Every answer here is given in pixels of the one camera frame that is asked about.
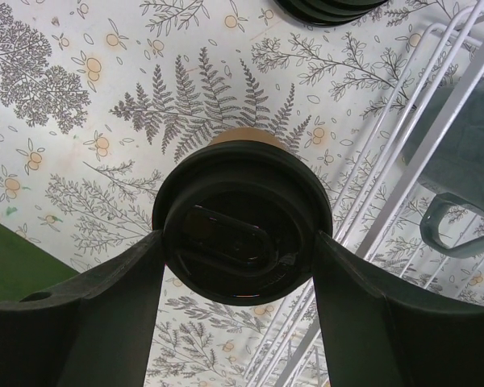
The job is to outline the green brown paper bag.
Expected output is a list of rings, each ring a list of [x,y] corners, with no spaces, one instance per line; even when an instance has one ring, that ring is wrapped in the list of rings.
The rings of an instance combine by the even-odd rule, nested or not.
[[[20,301],[77,274],[0,223],[0,302]]]

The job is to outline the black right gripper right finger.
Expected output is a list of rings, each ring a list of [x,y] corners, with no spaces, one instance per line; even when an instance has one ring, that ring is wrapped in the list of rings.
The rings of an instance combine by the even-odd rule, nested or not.
[[[484,306],[422,289],[320,232],[312,261],[333,386],[484,386]]]

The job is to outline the stack of black lids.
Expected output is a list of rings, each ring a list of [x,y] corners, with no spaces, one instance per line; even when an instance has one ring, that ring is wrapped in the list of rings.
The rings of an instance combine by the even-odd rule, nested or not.
[[[377,10],[378,0],[276,0],[290,17],[314,27],[338,27]]]

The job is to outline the single brown paper cup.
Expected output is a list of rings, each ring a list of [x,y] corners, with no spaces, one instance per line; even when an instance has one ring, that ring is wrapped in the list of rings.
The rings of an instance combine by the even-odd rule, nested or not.
[[[230,141],[256,141],[258,143],[268,144],[286,150],[285,144],[274,135],[253,127],[231,128],[215,136],[208,145],[211,146]]]

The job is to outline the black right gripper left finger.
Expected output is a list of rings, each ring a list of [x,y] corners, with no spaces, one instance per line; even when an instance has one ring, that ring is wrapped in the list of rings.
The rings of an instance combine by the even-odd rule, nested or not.
[[[153,231],[125,252],[0,302],[0,386],[142,386],[165,260]]]

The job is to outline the dark teal mug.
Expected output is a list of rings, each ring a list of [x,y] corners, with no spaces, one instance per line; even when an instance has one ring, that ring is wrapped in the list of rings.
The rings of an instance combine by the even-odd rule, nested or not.
[[[460,206],[484,218],[484,77],[427,162],[418,182],[435,197],[420,222],[422,240],[441,254],[465,259],[484,252],[484,236],[453,248],[440,238],[442,218]]]

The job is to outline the floral tablecloth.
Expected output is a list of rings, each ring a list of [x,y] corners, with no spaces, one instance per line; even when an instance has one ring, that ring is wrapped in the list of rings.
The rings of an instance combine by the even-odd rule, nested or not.
[[[275,1],[0,1],[0,223],[84,272],[151,229],[164,179],[215,134],[255,127],[319,179],[346,246],[425,292],[484,306],[484,252],[420,237],[434,195],[401,126],[455,86],[484,40],[484,1],[388,1],[348,24]]]

